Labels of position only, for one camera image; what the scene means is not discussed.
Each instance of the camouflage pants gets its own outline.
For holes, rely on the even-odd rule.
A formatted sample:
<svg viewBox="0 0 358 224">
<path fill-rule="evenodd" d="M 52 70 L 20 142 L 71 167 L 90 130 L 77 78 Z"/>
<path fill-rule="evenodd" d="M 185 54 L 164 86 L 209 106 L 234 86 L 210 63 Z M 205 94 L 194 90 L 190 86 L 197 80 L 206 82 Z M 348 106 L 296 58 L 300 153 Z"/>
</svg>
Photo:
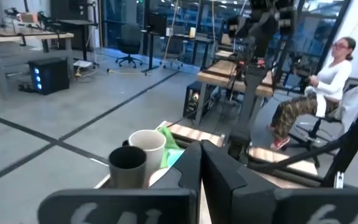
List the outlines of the camouflage pants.
<svg viewBox="0 0 358 224">
<path fill-rule="evenodd" d="M 326 114 L 334 111 L 338 107 L 337 103 L 327 101 Z M 316 95 L 300 96 L 289 101 L 281 102 L 276 109 L 272 119 L 274 128 L 273 136 L 275 139 L 285 139 L 288 137 L 296 119 L 303 114 L 315 115 L 317 110 Z"/>
</svg>

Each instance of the woman's hand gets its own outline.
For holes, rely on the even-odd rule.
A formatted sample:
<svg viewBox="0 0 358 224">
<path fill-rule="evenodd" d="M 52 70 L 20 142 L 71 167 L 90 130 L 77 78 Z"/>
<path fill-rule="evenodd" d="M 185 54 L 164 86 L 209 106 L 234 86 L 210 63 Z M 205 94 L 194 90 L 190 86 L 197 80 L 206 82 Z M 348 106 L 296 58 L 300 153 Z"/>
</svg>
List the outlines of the woman's hand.
<svg viewBox="0 0 358 224">
<path fill-rule="evenodd" d="M 319 83 L 319 80 L 318 80 L 316 75 L 312 75 L 312 76 L 309 77 L 309 84 L 310 85 L 312 85 L 314 87 L 317 87 L 318 83 Z"/>
</svg>

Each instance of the black equipment box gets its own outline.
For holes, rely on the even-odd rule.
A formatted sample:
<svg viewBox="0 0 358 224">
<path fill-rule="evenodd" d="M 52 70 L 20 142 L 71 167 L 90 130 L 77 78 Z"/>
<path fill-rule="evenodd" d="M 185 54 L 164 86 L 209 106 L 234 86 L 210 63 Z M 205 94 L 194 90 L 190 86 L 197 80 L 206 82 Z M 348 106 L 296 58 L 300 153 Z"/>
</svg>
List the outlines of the black equipment box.
<svg viewBox="0 0 358 224">
<path fill-rule="evenodd" d="M 70 86 L 67 59 L 50 58 L 29 62 L 34 90 L 43 95 L 66 90 Z"/>
<path fill-rule="evenodd" d="M 183 117 L 188 119 L 196 119 L 196 110 L 198 108 L 198 101 L 201 94 L 201 82 L 195 81 L 192 84 L 186 87 L 186 98 L 185 105 L 183 106 Z M 205 99 L 204 99 L 204 108 L 203 115 L 204 116 L 208 110 L 213 105 L 213 100 L 211 100 L 212 92 L 215 90 L 216 86 L 207 85 Z"/>
</svg>

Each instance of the red sneaker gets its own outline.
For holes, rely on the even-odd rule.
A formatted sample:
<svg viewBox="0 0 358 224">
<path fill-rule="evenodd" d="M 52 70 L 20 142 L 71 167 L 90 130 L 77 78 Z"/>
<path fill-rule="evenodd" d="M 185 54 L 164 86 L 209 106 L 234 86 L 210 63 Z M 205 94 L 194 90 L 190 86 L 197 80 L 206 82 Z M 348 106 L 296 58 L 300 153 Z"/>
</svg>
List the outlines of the red sneaker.
<svg viewBox="0 0 358 224">
<path fill-rule="evenodd" d="M 287 137 L 285 139 L 275 139 L 273 143 L 270 145 L 270 148 L 273 150 L 279 150 L 286 144 L 290 142 L 290 137 Z"/>
</svg>

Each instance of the gray floor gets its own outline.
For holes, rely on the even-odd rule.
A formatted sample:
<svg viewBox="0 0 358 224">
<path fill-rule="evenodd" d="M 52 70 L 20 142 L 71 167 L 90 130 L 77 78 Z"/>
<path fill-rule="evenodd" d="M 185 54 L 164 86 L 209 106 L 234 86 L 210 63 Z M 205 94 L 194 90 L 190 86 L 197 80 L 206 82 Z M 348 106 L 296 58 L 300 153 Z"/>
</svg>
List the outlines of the gray floor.
<svg viewBox="0 0 358 224">
<path fill-rule="evenodd" d="M 176 73 L 65 140 L 65 143 L 85 152 L 106 157 L 130 133 L 154 128 L 163 120 L 181 118 L 186 86 L 195 80 L 196 68 L 185 65 L 185 72 L 178 73 L 158 68 L 144 76 L 139 71 L 146 66 L 135 70 L 126 65 L 118 68 L 114 59 L 109 59 L 102 63 L 93 78 L 73 82 L 69 90 L 49 96 L 18 92 L 15 90 L 17 81 L 11 80 L 11 98 L 4 101 L 0 97 L 0 118 L 58 139 Z M 116 73 L 107 74 L 107 67 Z M 272 137 L 265 127 L 278 101 L 287 98 L 277 93 L 261 109 L 252 130 L 254 145 L 267 147 L 271 143 Z M 206 115 L 199 128 L 227 134 L 236 123 L 237 111 L 235 106 L 220 103 Z M 300 120 L 313 121 L 313 118 L 304 116 Z M 181 123 L 191 126 L 188 120 Z M 331 133 L 339 130 L 337 125 L 323 124 L 323 127 Z M 60 189 L 92 188 L 108 173 L 103 164 L 63 147 L 48 148 L 48 145 L 47 141 L 0 123 L 0 224 L 37 223 L 37 207 L 48 194 Z M 286 153 L 299 152 L 289 149 Z M 36 156 L 19 167 L 12 166 L 29 155 Z M 324 175 L 332 157 L 319 158 L 322 163 L 319 175 Z M 358 186 L 358 154 L 347 170 L 345 180 Z"/>
</svg>

